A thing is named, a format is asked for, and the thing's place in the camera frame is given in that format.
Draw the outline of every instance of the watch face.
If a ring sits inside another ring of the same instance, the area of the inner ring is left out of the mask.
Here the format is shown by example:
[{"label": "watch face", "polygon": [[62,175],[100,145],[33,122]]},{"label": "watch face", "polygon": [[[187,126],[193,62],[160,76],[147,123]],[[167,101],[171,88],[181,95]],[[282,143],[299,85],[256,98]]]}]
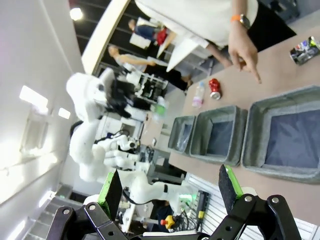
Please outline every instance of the watch face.
[{"label": "watch face", "polygon": [[244,27],[246,29],[249,29],[250,28],[250,21],[249,19],[244,15],[244,14],[241,14],[241,20],[240,22],[244,25]]}]

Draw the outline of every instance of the crushed can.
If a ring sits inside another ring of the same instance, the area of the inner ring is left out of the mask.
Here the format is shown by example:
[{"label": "crushed can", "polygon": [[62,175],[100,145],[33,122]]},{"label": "crushed can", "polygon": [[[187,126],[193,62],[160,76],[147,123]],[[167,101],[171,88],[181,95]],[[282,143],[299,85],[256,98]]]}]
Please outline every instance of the crushed can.
[{"label": "crushed can", "polygon": [[209,87],[211,90],[210,97],[219,100],[222,96],[220,82],[216,78],[212,78],[209,81]]},{"label": "crushed can", "polygon": [[290,51],[291,59],[298,65],[302,65],[309,59],[320,53],[320,42],[316,41],[313,36],[302,41]]}]

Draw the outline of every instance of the large gray bin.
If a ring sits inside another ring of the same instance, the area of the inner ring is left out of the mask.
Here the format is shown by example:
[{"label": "large gray bin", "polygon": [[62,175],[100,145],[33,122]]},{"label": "large gray bin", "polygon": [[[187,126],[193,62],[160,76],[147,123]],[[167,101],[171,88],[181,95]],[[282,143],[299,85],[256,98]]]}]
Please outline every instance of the large gray bin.
[{"label": "large gray bin", "polygon": [[320,87],[255,102],[249,110],[241,164],[260,174],[320,183]]},{"label": "large gray bin", "polygon": [[174,119],[168,148],[180,154],[189,155],[195,119],[195,116],[179,116]]},{"label": "large gray bin", "polygon": [[238,165],[247,114],[234,105],[201,112],[195,120],[190,155],[208,163]]}]

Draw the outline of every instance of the dark ceiling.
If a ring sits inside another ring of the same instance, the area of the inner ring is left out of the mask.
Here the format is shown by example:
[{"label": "dark ceiling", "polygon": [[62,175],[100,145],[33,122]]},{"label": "dark ceiling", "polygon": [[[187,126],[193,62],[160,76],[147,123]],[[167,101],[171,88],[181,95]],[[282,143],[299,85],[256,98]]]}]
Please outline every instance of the dark ceiling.
[{"label": "dark ceiling", "polygon": [[[73,21],[81,54],[84,52],[91,35],[110,2],[111,0],[69,0],[71,9],[81,8],[83,13],[83,18],[81,20]],[[148,56],[155,57],[158,52],[158,47],[151,45],[148,49],[142,49],[129,43],[132,32],[128,27],[128,22],[130,19],[137,20],[138,17],[142,17],[146,20],[150,19],[140,11],[134,0],[130,0],[111,36],[109,44],[118,46],[120,52],[123,54],[129,53],[144,58],[147,58]],[[108,51],[104,52],[100,64],[115,70],[118,68],[116,62],[109,56]]]}]

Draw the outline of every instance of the wristwatch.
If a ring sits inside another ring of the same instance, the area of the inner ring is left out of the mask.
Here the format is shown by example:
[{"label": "wristwatch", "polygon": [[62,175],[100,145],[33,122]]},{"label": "wristwatch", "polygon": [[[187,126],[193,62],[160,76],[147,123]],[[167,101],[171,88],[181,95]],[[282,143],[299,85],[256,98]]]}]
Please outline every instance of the wristwatch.
[{"label": "wristwatch", "polygon": [[244,14],[233,15],[231,17],[231,22],[233,21],[239,21],[246,29],[251,27],[249,19]]}]

